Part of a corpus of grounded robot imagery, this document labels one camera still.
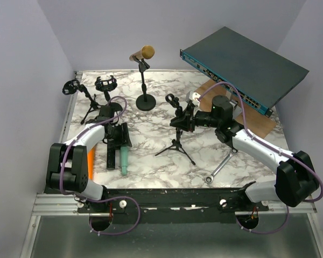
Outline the mint green microphone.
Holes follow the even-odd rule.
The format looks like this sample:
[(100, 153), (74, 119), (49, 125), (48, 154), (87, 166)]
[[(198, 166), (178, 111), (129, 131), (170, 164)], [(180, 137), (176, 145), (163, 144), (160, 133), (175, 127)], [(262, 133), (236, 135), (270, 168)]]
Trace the mint green microphone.
[(120, 149), (120, 162), (121, 162), (121, 173), (126, 176), (128, 173), (128, 153), (129, 147), (122, 146)]

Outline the black silver-grille microphone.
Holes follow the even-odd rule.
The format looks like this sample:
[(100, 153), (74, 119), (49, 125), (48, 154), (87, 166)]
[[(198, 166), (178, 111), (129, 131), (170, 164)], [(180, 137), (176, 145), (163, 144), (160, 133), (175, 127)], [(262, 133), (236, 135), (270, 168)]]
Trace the black silver-grille microphone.
[(116, 148), (113, 144), (107, 142), (107, 169), (114, 170), (116, 168)]

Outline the black tall tripod stand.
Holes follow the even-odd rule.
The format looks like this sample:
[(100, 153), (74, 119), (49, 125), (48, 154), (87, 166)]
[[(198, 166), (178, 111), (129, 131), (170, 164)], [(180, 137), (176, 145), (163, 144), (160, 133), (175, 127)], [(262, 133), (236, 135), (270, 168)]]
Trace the black tall tripod stand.
[[(165, 97), (165, 100), (171, 104), (171, 106), (173, 108), (176, 109), (175, 111), (175, 117), (176, 118), (180, 118), (182, 113), (183, 113), (183, 109), (182, 107), (180, 106), (179, 104), (179, 98), (178, 97), (175, 97), (173, 94), (168, 94), (166, 97)], [(180, 128), (176, 128), (176, 138), (175, 139), (172, 139), (172, 145), (161, 150), (160, 152), (158, 152), (157, 154), (155, 154), (155, 156), (158, 156), (159, 154), (167, 151), (167, 150), (173, 150), (173, 151), (177, 151), (177, 152), (180, 152), (182, 154), (185, 154), (192, 165), (196, 165), (196, 163), (191, 159), (191, 157), (186, 153), (186, 151), (183, 149), (182, 147), (182, 144), (180, 142), (180, 139), (181, 139), (181, 135), (182, 135), (182, 130)]]

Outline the orange microphone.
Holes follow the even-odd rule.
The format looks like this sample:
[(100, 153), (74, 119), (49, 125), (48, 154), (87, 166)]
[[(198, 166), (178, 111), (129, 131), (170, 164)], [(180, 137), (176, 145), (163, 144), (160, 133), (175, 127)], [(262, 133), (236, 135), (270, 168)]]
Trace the orange microphone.
[(93, 179), (94, 175), (94, 160), (95, 160), (95, 147), (93, 147), (87, 154), (87, 163), (88, 163), (88, 177)]

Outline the black round-base shock-mount stand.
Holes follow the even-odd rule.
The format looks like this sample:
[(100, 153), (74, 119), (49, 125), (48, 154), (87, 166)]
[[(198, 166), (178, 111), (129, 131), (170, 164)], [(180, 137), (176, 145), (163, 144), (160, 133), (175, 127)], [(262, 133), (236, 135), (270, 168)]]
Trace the black round-base shock-mount stand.
[[(110, 79), (107, 80), (102, 80), (99, 76), (95, 81), (95, 89), (104, 93), (107, 102), (111, 99), (109, 92), (115, 90), (116, 87), (117, 80), (114, 78), (113, 75), (110, 75)], [(108, 103), (107, 106), (110, 107), (110, 111), (112, 111), (113, 114), (115, 114), (116, 112), (121, 112), (123, 110), (122, 106), (116, 102)]]

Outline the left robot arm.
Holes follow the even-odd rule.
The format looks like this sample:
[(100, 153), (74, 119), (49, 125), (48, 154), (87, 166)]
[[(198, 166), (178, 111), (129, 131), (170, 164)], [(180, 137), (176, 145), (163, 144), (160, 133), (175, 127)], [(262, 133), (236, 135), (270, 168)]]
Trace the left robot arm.
[(90, 200), (96, 212), (108, 208), (108, 190), (89, 177), (88, 153), (105, 140), (107, 144), (107, 169), (116, 167), (116, 152), (120, 151), (122, 175), (128, 172), (128, 151), (132, 146), (128, 124), (115, 123), (114, 110), (101, 107), (99, 115), (89, 120), (85, 129), (64, 143), (54, 143), (50, 148), (46, 186), (65, 194), (76, 194)]

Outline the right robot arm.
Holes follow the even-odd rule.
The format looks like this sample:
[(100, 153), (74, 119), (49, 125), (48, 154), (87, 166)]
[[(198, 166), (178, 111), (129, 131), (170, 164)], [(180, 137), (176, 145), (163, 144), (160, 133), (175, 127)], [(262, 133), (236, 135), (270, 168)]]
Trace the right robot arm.
[(183, 109), (177, 97), (168, 94), (165, 99), (176, 109), (170, 126), (193, 132), (195, 127), (212, 127), (219, 141), (235, 151), (242, 151), (263, 163), (275, 173), (276, 178), (262, 183), (246, 184), (237, 197), (240, 209), (248, 211), (261, 201), (281, 201), (296, 207), (320, 186), (319, 180), (311, 173), (313, 165), (309, 155), (284, 150), (268, 143), (233, 118), (233, 105), (226, 96), (215, 96), (209, 112), (195, 111), (200, 95), (189, 92), (187, 106)]

